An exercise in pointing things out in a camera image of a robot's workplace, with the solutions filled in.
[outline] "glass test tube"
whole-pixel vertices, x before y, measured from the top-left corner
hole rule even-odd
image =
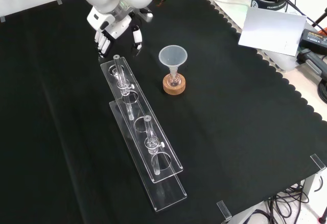
[[[159,161],[158,161],[158,155],[157,155],[159,142],[153,131],[151,116],[149,116],[149,115],[144,116],[144,124],[145,124],[145,129],[146,129],[147,138],[148,138],[148,140],[147,140],[148,151],[151,155],[153,155],[153,157],[152,157],[153,170],[156,175],[159,175],[160,167],[159,167]]]

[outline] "white paper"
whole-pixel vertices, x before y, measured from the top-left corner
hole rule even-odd
[[[248,8],[239,45],[295,56],[306,20],[302,15]]]

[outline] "table leg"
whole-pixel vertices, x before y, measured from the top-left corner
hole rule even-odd
[[[309,196],[309,193],[311,191],[312,185],[315,181],[318,181],[321,176],[321,172],[318,172],[316,174],[313,174],[305,179],[305,187],[303,188],[303,192]]]

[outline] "clear acrylic stand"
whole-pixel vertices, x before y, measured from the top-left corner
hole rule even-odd
[[[155,211],[187,197],[177,173],[183,170],[125,58],[101,65],[115,101],[110,108],[124,136]]]

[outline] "metal bracket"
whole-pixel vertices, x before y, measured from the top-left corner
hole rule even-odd
[[[319,172],[323,171],[326,168],[326,165],[320,160],[320,158],[316,154],[313,154],[310,157],[320,168]]]
[[[225,217],[225,223],[229,222],[229,221],[231,220],[232,216],[231,216],[230,211],[227,209],[227,207],[226,207],[224,201],[223,201],[223,200],[219,201],[219,202],[217,203],[217,205],[218,205],[218,207],[219,207],[221,213],[222,213],[222,214],[224,215],[224,217]]]

